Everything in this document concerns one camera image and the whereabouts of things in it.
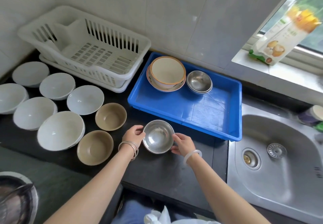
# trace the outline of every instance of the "wall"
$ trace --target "wall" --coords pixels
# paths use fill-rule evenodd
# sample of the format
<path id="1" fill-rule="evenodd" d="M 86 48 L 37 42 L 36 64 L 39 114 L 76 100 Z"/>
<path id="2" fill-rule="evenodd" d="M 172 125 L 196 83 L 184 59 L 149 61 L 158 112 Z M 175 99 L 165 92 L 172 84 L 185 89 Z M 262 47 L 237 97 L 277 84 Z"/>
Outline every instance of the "wall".
<path id="1" fill-rule="evenodd" d="M 0 0 L 0 77 L 34 49 L 19 39 L 18 28 L 54 5 L 54 0 Z"/>
<path id="2" fill-rule="evenodd" d="M 17 63 L 32 49 L 18 39 L 17 28 L 55 5 L 70 5 L 146 35 L 159 51 L 223 71 L 279 2 L 0 0 L 0 55 Z"/>

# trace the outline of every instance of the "window glass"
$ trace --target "window glass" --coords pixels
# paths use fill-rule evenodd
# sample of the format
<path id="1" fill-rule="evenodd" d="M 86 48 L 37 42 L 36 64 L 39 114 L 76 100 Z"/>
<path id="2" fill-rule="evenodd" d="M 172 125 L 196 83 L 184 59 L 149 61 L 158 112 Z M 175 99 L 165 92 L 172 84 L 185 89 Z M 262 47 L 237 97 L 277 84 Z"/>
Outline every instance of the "window glass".
<path id="1" fill-rule="evenodd" d="M 287 0 L 260 30 L 260 33 L 266 33 L 294 3 L 297 3 L 297 6 L 299 6 L 301 10 L 309 9 L 313 11 L 315 16 L 319 18 L 321 22 L 323 21 L 323 0 Z M 299 46 L 323 54 L 323 24 L 311 32 Z"/>

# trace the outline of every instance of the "black countertop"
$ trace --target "black countertop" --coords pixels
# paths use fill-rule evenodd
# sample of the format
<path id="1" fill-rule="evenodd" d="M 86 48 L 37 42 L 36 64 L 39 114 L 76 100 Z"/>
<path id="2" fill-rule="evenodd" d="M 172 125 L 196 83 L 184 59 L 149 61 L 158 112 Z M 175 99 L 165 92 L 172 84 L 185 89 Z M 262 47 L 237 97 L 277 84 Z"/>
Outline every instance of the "black countertop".
<path id="1" fill-rule="evenodd" d="M 101 88 L 105 96 L 104 104 L 111 102 L 119 103 L 127 110 L 126 123 L 120 129 L 109 132 L 114 140 L 114 149 L 111 157 L 116 154 L 118 145 L 121 142 L 121 138 L 128 128 L 135 124 L 145 125 L 152 120 L 159 119 L 157 116 L 130 107 L 127 102 L 127 98 L 134 87 L 135 82 L 138 79 L 139 74 L 143 69 L 143 66 L 145 65 L 150 53 L 151 52 L 149 51 L 145 55 L 141 67 L 137 71 L 125 92 L 118 94 Z M 27 61 L 38 61 L 38 55 L 39 52 L 34 51 L 27 58 Z M 54 67 L 49 66 L 49 69 L 50 73 L 61 72 Z M 91 84 L 77 77 L 74 78 L 77 87 Z M 11 78 L 7 79 L 5 82 L 13 83 Z M 277 97 L 277 100 L 282 101 L 283 105 L 287 104 L 290 106 L 291 104 L 290 99 L 288 99 L 287 103 L 280 97 L 280 94 L 273 94 L 271 91 L 264 92 L 262 89 L 258 91 L 257 89 L 253 87 L 250 88 L 244 84 L 244 89 L 246 89 L 246 87 L 248 88 L 246 93 L 249 95 L 257 96 L 260 94 L 261 97 L 259 98 L 263 99 L 265 94 L 271 98 Z M 27 91 L 30 98 L 41 96 L 38 88 L 27 88 Z M 57 104 L 59 112 L 68 110 L 66 100 L 55 101 L 55 103 Z M 294 102 L 293 104 L 295 110 L 300 110 L 308 106 L 307 104 L 303 104 L 298 101 Z M 89 133 L 93 130 L 99 130 L 98 126 L 95 124 L 94 117 L 95 113 L 82 116 L 86 128 L 85 133 Z M 172 125 L 175 132 L 180 132 L 192 137 L 196 148 L 202 151 L 205 161 L 212 166 L 213 170 L 224 181 L 226 181 L 228 141 L 221 140 L 171 121 L 167 122 Z M 110 157 L 106 162 L 100 165 L 87 166 L 79 161 L 76 154 L 76 146 L 59 152 L 44 150 L 37 143 L 37 132 L 19 129 L 17 126 L 15 126 L 12 115 L 0 115 L 0 146 L 12 149 L 16 152 L 20 152 L 45 162 L 55 163 L 66 169 L 77 173 L 82 173 L 90 177 L 94 177 L 104 167 L 109 159 L 111 159 Z M 138 157 L 129 164 L 126 173 L 124 174 L 122 185 L 125 188 L 135 192 L 151 196 L 166 203 L 175 204 L 181 208 L 193 211 L 194 213 L 201 214 L 209 218 L 214 218 L 212 210 L 208 205 L 202 190 L 200 189 L 192 169 L 189 167 L 184 167 L 183 157 L 174 155 L 171 152 L 167 152 L 162 155 L 154 155 L 148 152 L 144 146 L 141 145 L 139 148 Z M 116 199 L 115 202 L 118 202 L 121 191 L 122 188 L 119 187 L 114 196 Z M 255 208 L 272 223 L 303 223 L 260 207 L 255 206 Z"/>

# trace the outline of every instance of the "white lid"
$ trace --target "white lid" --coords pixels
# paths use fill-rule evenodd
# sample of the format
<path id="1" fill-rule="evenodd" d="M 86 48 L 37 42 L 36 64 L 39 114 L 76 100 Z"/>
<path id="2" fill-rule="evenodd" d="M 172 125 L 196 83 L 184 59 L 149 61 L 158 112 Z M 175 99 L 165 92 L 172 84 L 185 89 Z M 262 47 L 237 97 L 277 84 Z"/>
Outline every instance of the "white lid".
<path id="1" fill-rule="evenodd" d="M 319 105 L 314 105 L 311 108 L 311 114 L 317 120 L 323 121 L 323 107 Z"/>

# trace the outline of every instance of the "blue pants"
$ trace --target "blue pants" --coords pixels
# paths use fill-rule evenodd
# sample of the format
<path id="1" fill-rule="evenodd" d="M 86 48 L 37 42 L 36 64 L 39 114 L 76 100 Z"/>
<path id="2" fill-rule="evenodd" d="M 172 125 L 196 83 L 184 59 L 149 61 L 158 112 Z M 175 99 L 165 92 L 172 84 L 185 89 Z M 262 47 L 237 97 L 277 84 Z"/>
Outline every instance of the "blue pants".
<path id="1" fill-rule="evenodd" d="M 127 192 L 123 206 L 111 224 L 143 224 L 143 218 L 146 214 L 150 214 L 153 209 L 161 212 L 163 208 L 163 204 L 159 203 L 159 206 L 156 206 L 156 203 L 154 204 L 149 197 Z M 172 222 L 183 219 L 196 219 L 195 214 L 185 212 L 176 206 L 167 205 L 167 209 Z"/>

